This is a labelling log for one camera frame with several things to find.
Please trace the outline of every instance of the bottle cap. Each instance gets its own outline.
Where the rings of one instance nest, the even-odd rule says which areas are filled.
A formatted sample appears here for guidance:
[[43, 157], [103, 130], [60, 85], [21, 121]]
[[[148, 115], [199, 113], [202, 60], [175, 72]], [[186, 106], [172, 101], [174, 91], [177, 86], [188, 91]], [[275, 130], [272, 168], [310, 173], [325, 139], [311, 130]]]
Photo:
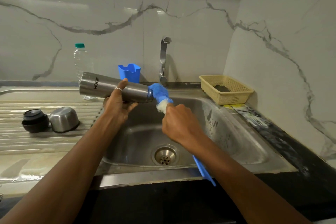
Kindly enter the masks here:
[[85, 45], [83, 43], [77, 43], [75, 44], [76, 48], [85, 48]]

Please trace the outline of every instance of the blue plastic holder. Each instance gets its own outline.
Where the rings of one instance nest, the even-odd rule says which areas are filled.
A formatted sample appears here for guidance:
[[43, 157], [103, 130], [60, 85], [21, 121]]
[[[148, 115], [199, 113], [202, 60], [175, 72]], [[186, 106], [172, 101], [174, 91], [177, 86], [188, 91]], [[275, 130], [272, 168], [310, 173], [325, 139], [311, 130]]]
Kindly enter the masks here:
[[213, 186], [216, 187], [215, 181], [212, 179], [211, 175], [208, 173], [208, 171], [205, 169], [203, 164], [193, 155], [193, 158], [195, 160], [195, 163], [198, 167], [199, 172], [201, 173], [202, 177], [209, 180]]
[[124, 67], [123, 65], [118, 66], [120, 79], [127, 78], [129, 82], [135, 82], [139, 83], [140, 80], [140, 69], [136, 64], [128, 64], [127, 67]]

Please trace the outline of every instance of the sponge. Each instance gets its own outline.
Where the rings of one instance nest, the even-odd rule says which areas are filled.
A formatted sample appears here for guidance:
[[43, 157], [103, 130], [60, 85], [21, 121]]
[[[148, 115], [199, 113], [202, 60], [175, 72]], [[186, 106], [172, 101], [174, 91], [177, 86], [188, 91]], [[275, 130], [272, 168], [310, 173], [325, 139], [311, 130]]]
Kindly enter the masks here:
[[173, 100], [169, 98], [168, 90], [159, 83], [154, 83], [149, 86], [153, 92], [153, 97], [157, 101], [157, 110], [166, 114], [166, 107], [168, 103], [173, 103]]

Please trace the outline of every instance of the plastic water bottle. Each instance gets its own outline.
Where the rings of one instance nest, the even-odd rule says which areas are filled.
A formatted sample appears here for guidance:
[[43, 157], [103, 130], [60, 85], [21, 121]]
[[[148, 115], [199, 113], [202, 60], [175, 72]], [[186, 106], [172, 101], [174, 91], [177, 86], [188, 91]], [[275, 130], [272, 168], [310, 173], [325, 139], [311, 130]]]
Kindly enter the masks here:
[[[93, 70], [93, 58], [90, 54], [85, 50], [85, 45], [83, 43], [75, 44], [76, 50], [73, 53], [73, 57], [75, 58], [75, 67], [77, 70], [77, 78], [78, 85], [81, 82], [81, 77], [83, 72], [94, 73]], [[90, 100], [95, 97], [83, 96], [84, 99]]]

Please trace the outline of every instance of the milton logo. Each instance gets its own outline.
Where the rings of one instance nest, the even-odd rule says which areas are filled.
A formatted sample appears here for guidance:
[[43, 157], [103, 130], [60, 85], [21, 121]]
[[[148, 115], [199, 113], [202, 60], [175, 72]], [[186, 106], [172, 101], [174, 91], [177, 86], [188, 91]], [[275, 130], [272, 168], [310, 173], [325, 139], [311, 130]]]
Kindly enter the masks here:
[[97, 86], [98, 86], [98, 82], [99, 82], [99, 78], [96, 77], [96, 80], [95, 80], [95, 82], [94, 82], [94, 89], [97, 88]]

